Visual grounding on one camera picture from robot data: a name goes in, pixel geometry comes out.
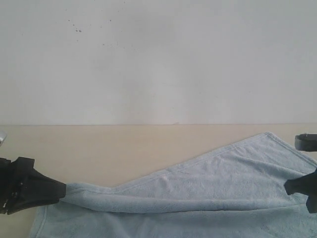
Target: towel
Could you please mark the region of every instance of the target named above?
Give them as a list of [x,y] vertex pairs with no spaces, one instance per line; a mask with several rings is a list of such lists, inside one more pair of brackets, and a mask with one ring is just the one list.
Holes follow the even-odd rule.
[[312,238],[317,215],[283,184],[317,163],[263,133],[117,187],[67,185],[31,238]]

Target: white wall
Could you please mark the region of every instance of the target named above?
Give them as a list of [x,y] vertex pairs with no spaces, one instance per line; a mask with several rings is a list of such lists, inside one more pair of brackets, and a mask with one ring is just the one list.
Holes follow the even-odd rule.
[[0,124],[281,122],[317,122],[316,0],[0,3]]

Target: light blue towel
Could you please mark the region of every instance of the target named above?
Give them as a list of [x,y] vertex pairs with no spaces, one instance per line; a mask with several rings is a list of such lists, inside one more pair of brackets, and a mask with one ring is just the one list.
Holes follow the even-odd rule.
[[317,163],[264,133],[118,187],[69,184],[31,238],[312,238],[317,215],[283,184]]

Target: light wood surface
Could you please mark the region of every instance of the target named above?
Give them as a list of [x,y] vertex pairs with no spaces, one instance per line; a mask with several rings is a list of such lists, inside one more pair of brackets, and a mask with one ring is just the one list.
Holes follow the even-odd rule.
[[[8,137],[0,157],[35,159],[53,179],[116,186],[215,148],[271,131],[290,144],[317,124],[171,126],[0,126]],[[317,159],[316,153],[309,153]],[[25,238],[35,216],[28,209],[0,215],[0,237]]]

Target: metal part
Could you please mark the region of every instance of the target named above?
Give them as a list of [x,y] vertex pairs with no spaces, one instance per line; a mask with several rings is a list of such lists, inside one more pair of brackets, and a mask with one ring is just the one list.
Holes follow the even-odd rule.
[[5,139],[6,139],[6,133],[4,131],[0,131],[0,146],[2,146]]

